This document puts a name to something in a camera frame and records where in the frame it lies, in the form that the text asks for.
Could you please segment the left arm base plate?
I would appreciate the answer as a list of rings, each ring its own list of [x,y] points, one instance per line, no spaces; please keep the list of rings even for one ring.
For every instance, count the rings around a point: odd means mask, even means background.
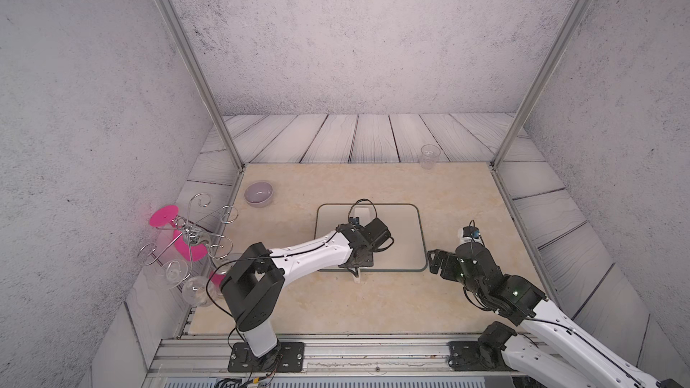
[[[232,374],[300,373],[303,370],[305,343],[278,342],[277,346],[262,357],[256,357],[246,342],[232,347],[227,371]]]

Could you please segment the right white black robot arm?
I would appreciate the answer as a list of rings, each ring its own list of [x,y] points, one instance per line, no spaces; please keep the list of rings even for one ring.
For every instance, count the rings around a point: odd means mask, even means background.
[[[546,387],[676,387],[612,352],[570,319],[544,291],[526,278],[501,271],[491,252],[476,241],[456,251],[428,251],[429,270],[462,284],[478,308],[502,317],[478,339],[478,357],[493,368],[508,368]]]

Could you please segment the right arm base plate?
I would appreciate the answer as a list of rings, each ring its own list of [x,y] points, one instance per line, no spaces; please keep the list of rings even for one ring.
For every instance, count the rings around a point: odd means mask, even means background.
[[[451,341],[448,366],[456,372],[508,372],[501,352],[479,341]]]

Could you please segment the white green-edged cutting board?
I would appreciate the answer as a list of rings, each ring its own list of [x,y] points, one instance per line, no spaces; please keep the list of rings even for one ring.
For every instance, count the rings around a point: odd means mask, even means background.
[[[362,203],[350,214],[350,204],[323,204],[316,211],[314,237],[319,238],[331,233],[336,226],[346,223],[352,215],[359,217],[364,225],[377,215],[395,240],[390,249],[375,253],[373,266],[363,268],[362,271],[421,272],[427,269],[422,222],[416,206],[409,203],[384,203],[373,208],[368,203]]]

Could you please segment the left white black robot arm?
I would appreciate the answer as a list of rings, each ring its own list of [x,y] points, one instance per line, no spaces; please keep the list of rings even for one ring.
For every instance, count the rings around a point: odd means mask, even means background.
[[[395,243],[386,224],[374,218],[366,225],[352,218],[323,237],[286,248],[252,244],[233,262],[220,292],[235,328],[257,359],[273,357],[280,342],[271,315],[284,287],[321,269],[346,269],[354,277],[374,264],[374,255]]]

